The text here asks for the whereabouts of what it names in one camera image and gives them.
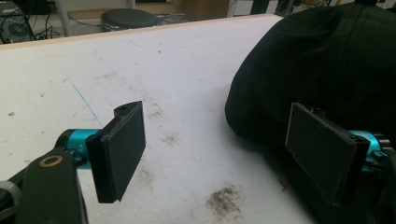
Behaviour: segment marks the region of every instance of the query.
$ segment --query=desk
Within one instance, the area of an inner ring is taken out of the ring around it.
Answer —
[[[143,101],[147,147],[122,202],[99,204],[78,171],[91,223],[314,223],[267,156],[227,125],[241,62],[280,18],[257,15],[0,46],[0,179],[66,129],[102,128]],[[226,202],[227,206],[217,203]]]

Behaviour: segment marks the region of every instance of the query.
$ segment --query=black stool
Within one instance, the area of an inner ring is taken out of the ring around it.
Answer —
[[[102,17],[103,32],[156,26],[159,20],[145,11],[131,8],[111,9]]]

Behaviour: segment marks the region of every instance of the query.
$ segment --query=black cap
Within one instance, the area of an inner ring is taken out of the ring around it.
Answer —
[[[283,147],[292,102],[396,145],[396,14],[372,4],[317,7],[277,23],[249,53],[225,106],[247,140]]]

